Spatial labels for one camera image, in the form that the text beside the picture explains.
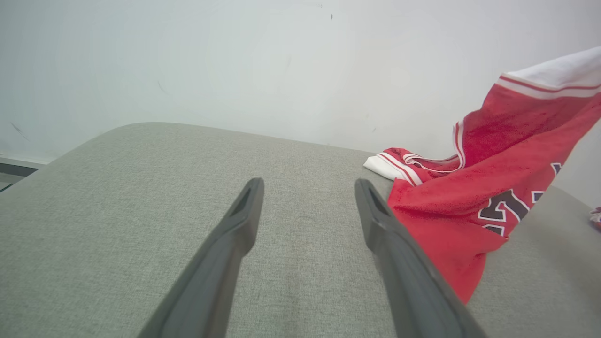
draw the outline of gray upholstered seat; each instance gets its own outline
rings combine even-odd
[[[244,183],[265,180],[230,337],[393,337],[353,187],[369,153],[183,124],[114,129],[0,194],[0,336],[134,337]],[[599,337],[601,235],[550,189],[489,256],[491,337]]]

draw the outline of basketball jersey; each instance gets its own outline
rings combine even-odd
[[[395,179],[388,205],[467,303],[486,253],[508,241],[601,117],[601,47],[501,75],[453,128],[442,160],[390,148],[364,164]]]

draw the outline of fabric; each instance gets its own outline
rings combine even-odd
[[[593,222],[593,224],[601,230],[601,206],[595,210],[592,210],[590,212],[590,214],[591,214],[591,218],[590,218],[591,222]]]
[[[503,74],[453,130],[456,154],[391,148],[365,167],[396,178],[388,204],[464,303],[486,253],[508,240],[601,118],[601,47]]]

